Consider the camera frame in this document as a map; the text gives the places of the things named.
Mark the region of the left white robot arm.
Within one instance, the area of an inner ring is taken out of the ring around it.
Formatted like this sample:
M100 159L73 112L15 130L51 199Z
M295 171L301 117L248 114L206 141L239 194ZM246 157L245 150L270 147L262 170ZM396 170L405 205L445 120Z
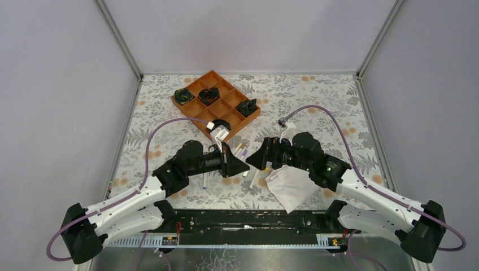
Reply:
M226 143L212 145L205 153L200 142L187 141L143 185L85 208L78 203L69 207L62 239L72 261L82 264L118 239L141 231L170 229L176 212L167 198L187 187L191 176L218 171L230 177L249 168Z

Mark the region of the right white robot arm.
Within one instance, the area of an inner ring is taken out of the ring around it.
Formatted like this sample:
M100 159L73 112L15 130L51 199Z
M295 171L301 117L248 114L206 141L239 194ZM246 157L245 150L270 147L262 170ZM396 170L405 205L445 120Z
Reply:
M388 239L418 261L431 263L446 232L443 207L429 200L422 204L405 198L374 182L364 183L352 166L326 154L320 142L308 132L296 134L291 141L267 137L246 162L257 169L271 163L308 172L309 179L321 188L338 191L356 199L370 211L360 211L340 200L328 208L328 215L348 229Z

